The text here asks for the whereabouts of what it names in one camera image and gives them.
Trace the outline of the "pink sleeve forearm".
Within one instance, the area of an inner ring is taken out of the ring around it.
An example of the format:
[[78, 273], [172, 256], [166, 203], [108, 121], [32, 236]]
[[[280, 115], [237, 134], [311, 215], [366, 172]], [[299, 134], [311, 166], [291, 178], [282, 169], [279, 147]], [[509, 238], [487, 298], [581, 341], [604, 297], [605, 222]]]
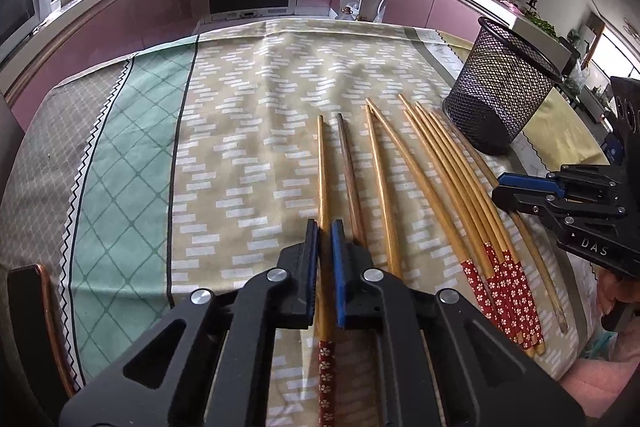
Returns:
[[579, 359], [560, 379], [560, 385], [587, 417], [600, 418], [620, 396], [639, 366], [639, 331], [618, 335], [611, 361]]

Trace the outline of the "right hand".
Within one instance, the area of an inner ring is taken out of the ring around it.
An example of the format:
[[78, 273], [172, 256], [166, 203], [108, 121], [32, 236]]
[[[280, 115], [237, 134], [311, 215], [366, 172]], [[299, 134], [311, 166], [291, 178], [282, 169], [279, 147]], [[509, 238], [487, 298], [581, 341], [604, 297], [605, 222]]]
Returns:
[[628, 309], [639, 308], [639, 281], [600, 269], [597, 304], [601, 312], [601, 326], [608, 332], [621, 332], [631, 317]]

